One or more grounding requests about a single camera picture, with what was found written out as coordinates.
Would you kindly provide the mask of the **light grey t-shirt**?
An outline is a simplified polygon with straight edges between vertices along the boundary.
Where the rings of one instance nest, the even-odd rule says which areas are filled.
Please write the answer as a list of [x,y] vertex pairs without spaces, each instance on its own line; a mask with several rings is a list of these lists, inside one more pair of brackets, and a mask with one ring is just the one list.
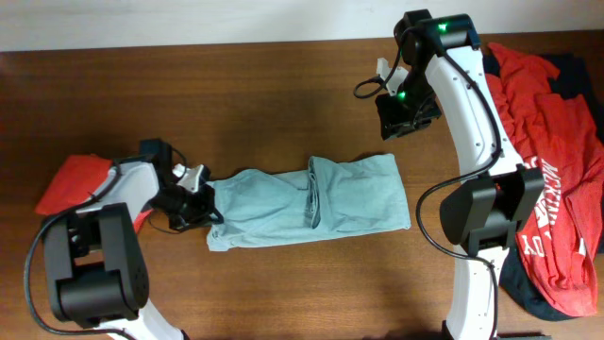
[[395,157],[310,157],[305,170],[247,169],[211,184],[224,217],[207,235],[211,251],[277,247],[407,230],[408,200]]

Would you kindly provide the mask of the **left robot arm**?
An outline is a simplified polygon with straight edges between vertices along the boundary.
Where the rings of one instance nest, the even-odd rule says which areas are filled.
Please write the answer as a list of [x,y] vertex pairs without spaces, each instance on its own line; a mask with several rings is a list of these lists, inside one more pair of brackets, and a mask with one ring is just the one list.
[[143,140],[138,155],[108,160],[73,155],[38,204],[48,299],[76,334],[115,339],[184,339],[149,297],[137,232],[151,212],[175,233],[222,221],[205,165],[175,164],[176,149]]

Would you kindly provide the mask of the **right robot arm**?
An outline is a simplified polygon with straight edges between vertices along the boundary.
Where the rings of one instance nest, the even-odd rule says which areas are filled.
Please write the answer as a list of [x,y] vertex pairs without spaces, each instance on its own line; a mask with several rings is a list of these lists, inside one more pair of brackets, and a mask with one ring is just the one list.
[[498,284],[515,236],[529,220],[545,188],[542,172],[527,168],[510,142],[489,93],[480,39],[471,18],[434,18],[426,9],[408,11],[394,27],[397,61],[377,63],[382,90],[375,103],[385,140],[427,128],[445,117],[460,174],[427,189],[427,198],[454,185],[440,204],[447,249],[455,260],[453,298],[442,339],[496,339]]

